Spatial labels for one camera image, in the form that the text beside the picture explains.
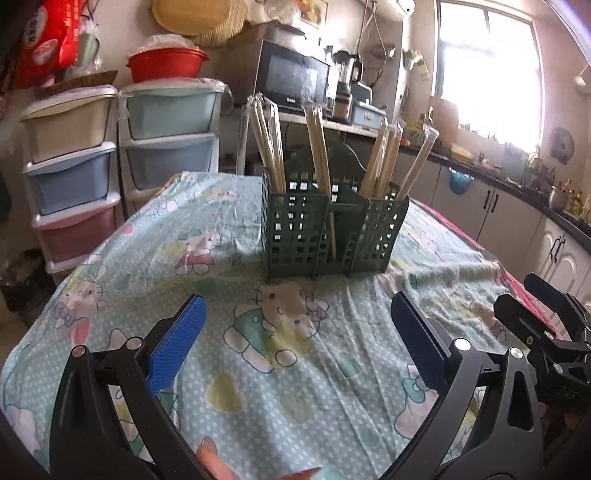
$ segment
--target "blender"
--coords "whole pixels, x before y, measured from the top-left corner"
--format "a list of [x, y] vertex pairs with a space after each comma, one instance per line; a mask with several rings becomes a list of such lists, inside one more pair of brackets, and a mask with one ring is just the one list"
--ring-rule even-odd
[[332, 120], [349, 124], [353, 102], [351, 83], [361, 81], [363, 64], [359, 55], [354, 55], [345, 50], [339, 50], [335, 53], [333, 61], [339, 67], [339, 83], [336, 88]]

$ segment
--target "black countertop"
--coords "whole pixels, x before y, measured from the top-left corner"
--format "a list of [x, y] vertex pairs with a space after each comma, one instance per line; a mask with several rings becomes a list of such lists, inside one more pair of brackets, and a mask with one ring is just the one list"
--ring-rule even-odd
[[[400, 151], [409, 155], [417, 155], [418, 153], [418, 149], [413, 147], [400, 146]], [[530, 195], [527, 191], [515, 187], [508, 182], [501, 181], [486, 171], [483, 171], [479, 168], [474, 168], [462, 162], [451, 160], [448, 157], [438, 153], [431, 153], [429, 155], [429, 160], [440, 164], [442, 167], [452, 168], [461, 173], [470, 175], [471, 177], [486, 183], [488, 186], [502, 190], [503, 192], [513, 195], [522, 202], [527, 203], [556, 223], [562, 230], [573, 237], [587, 251], [587, 253], [591, 255], [591, 226], [587, 225], [581, 220], [575, 220], [567, 213], [550, 210], [548, 207], [548, 201], [546, 199]]]

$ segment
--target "screw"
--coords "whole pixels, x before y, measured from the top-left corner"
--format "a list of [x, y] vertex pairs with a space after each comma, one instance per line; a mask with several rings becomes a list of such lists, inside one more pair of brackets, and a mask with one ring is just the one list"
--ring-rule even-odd
[[79, 356], [84, 355], [86, 352], [86, 348], [84, 345], [77, 345], [72, 349], [72, 356], [78, 358]]
[[518, 348], [515, 348], [515, 347], [511, 348], [509, 350], [509, 353], [511, 355], [513, 355], [515, 358], [523, 358], [523, 352], [521, 350], [519, 350]]
[[458, 338], [453, 342], [453, 344], [458, 350], [462, 350], [463, 352], [467, 352], [470, 348], [472, 348], [470, 342], [465, 338]]
[[129, 340], [127, 340], [127, 342], [125, 342], [125, 346], [129, 350], [137, 350], [139, 347], [142, 346], [142, 339], [137, 337], [130, 338]]

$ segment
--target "white kitchen cabinet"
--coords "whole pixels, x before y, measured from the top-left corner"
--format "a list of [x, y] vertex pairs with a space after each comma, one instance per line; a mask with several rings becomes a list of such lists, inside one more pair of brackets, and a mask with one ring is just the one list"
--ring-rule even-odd
[[534, 239], [531, 241], [525, 254], [523, 272], [535, 273], [541, 278], [546, 278], [554, 265], [554, 253], [564, 233], [552, 220], [543, 217]]
[[[396, 185], [402, 185], [415, 159], [416, 156], [414, 155], [402, 152], [398, 154], [396, 165], [394, 166], [394, 172], [392, 173], [392, 181]], [[431, 205], [440, 170], [441, 165], [439, 163], [431, 161], [425, 162], [413, 188], [410, 190], [410, 198], [418, 200], [425, 205]]]
[[523, 259], [535, 237], [542, 214], [509, 193], [495, 189], [478, 243], [491, 252], [517, 280], [528, 272]]
[[591, 255], [563, 232], [553, 256], [554, 261], [545, 276], [546, 282], [558, 290], [576, 295], [591, 269]]
[[591, 313], [591, 271], [587, 274], [587, 278], [579, 290], [577, 299], [583, 304], [583, 307], [585, 307], [587, 311]]
[[467, 190], [458, 195], [450, 189], [450, 178], [449, 168], [442, 167], [431, 208], [476, 240], [490, 207], [494, 188], [473, 180]]

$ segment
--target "microwave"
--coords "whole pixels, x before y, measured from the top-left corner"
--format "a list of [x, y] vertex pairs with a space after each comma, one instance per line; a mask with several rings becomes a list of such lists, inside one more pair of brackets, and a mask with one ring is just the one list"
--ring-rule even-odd
[[302, 113], [302, 104], [311, 101], [332, 116], [339, 80], [335, 67], [264, 38], [234, 40], [220, 53], [215, 73], [230, 87], [235, 104], [262, 93], [283, 111]]

